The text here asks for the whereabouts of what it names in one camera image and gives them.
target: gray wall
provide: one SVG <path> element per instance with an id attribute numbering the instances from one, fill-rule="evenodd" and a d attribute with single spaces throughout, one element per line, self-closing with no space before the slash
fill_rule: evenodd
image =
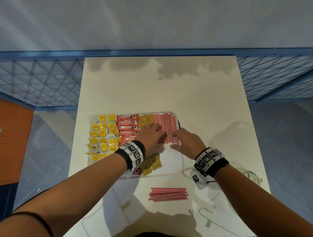
<path id="1" fill-rule="evenodd" d="M 0 51 L 313 47 L 313 1 L 2 0 Z"/>

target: orange wall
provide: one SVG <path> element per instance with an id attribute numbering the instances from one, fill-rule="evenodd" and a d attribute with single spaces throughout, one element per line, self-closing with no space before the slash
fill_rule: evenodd
<path id="1" fill-rule="evenodd" d="M 19 181 L 34 111 L 0 99 L 0 185 Z"/>

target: wristband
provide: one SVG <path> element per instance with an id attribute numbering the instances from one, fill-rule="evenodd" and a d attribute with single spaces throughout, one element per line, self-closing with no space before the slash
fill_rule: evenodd
<path id="1" fill-rule="evenodd" d="M 217 171 L 228 165 L 229 162 L 225 156 L 215 147 L 208 147 L 201 151 L 196 157 L 194 167 L 204 176 L 210 175 L 213 177 Z"/>
<path id="2" fill-rule="evenodd" d="M 127 169 L 130 169 L 133 172 L 143 162 L 145 146 L 140 141 L 134 140 L 120 146 L 115 153 L 124 158 L 127 164 Z"/>

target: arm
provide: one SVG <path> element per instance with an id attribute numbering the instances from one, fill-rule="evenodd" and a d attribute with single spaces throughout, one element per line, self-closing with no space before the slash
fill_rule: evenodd
<path id="1" fill-rule="evenodd" d="M 136 136 L 136 140 L 143 143 L 147 156 L 162 148 L 157 146 L 157 142 L 165 132 L 156 132 L 159 126 L 148 124 Z M 34 212 L 50 225 L 54 236 L 63 236 L 97 204 L 126 170 L 124 158 L 112 154 L 55 185 L 15 212 Z M 0 223 L 0 236 L 49 237 L 49 234 L 33 217 L 18 215 Z"/>
<path id="2" fill-rule="evenodd" d="M 190 159 L 206 148 L 202 140 L 185 129 L 174 133 L 181 142 L 171 148 Z M 231 165 L 214 175 L 238 216 L 257 236 L 313 236 L 313 225 L 249 180 Z"/>

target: tabletop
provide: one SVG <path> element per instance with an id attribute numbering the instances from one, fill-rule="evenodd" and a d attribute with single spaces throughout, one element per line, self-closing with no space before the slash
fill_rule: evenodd
<path id="1" fill-rule="evenodd" d="M 87 166 L 88 117 L 174 112 L 182 127 L 217 147 L 236 168 L 269 184 L 235 56 L 86 58 L 69 175 Z M 119 180 L 66 236 L 254 236 L 216 183 L 199 190 L 181 174 Z M 148 201 L 151 187 L 186 188 L 188 200 Z"/>

